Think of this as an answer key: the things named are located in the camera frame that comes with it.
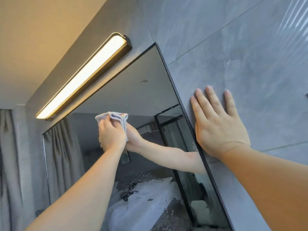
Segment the ceiling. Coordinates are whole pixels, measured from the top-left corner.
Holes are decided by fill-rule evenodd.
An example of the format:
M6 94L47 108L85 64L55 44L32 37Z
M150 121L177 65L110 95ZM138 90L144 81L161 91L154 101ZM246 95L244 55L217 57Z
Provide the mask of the ceiling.
M115 111L154 116L176 104L178 100L168 74L153 47L74 112L100 114Z
M0 108L25 104L106 0L0 0Z

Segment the wall light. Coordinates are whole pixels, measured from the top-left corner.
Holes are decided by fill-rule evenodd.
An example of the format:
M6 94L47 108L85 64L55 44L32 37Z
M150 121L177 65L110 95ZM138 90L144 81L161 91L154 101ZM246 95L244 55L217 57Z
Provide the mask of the wall light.
M36 115L48 119L62 111L132 49L129 38L113 33Z

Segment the curtain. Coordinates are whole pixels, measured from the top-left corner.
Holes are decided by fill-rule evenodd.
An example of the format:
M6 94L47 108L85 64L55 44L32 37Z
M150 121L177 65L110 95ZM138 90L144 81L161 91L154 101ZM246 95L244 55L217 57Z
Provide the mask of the curtain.
M54 203L84 174L78 137L65 118L44 135L50 202Z
M22 211L12 111L0 109L0 230L23 230Z

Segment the cleaning cloth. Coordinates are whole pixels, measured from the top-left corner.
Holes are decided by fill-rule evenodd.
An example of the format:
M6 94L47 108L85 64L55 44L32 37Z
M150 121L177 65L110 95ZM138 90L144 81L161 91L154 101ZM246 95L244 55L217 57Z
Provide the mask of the cleaning cloth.
M119 121L121 123L122 128L125 131L125 134L126 134L126 120L128 118L127 113L117 113L117 112L102 113L100 115L97 115L95 117L95 120L97 120L97 122L99 124L100 121L105 120L107 116L109 116L111 119Z

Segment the mirror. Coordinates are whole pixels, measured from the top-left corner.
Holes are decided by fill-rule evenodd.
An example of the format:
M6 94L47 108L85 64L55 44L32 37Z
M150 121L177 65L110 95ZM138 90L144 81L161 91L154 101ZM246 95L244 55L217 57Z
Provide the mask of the mirror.
M150 142L198 151L154 44L43 134L51 204L103 154L95 116L108 111L128 113L127 122ZM129 198L144 188L152 194L144 192L138 200ZM126 206L121 217L114 214L118 206ZM101 230L121 230L121 225L132 230L140 220L145 223L144 231L231 229L207 174L172 170L125 150Z

